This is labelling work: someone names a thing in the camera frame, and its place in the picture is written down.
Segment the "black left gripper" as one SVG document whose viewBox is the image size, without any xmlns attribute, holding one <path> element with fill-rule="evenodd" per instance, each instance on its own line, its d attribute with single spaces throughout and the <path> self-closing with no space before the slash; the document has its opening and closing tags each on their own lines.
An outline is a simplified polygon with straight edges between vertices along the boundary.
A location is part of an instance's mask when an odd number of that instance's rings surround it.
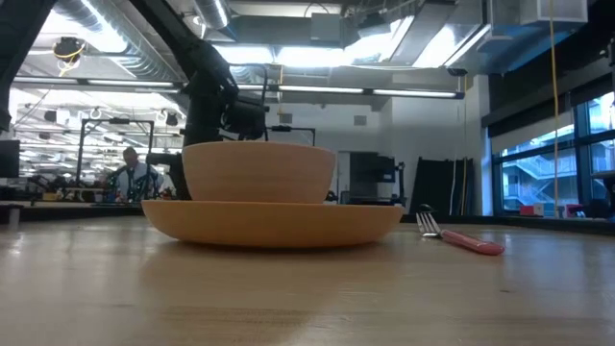
<svg viewBox="0 0 615 346">
<path fill-rule="evenodd" d="M 193 76 L 184 92 L 189 98 L 184 126 L 184 146 L 204 142 L 222 141 L 219 131 L 223 117 L 234 106 L 238 88 L 232 76 L 221 80 L 208 76 Z M 179 200 L 190 200 L 184 168 L 181 163 L 169 166 L 169 177 Z"/>
</svg>

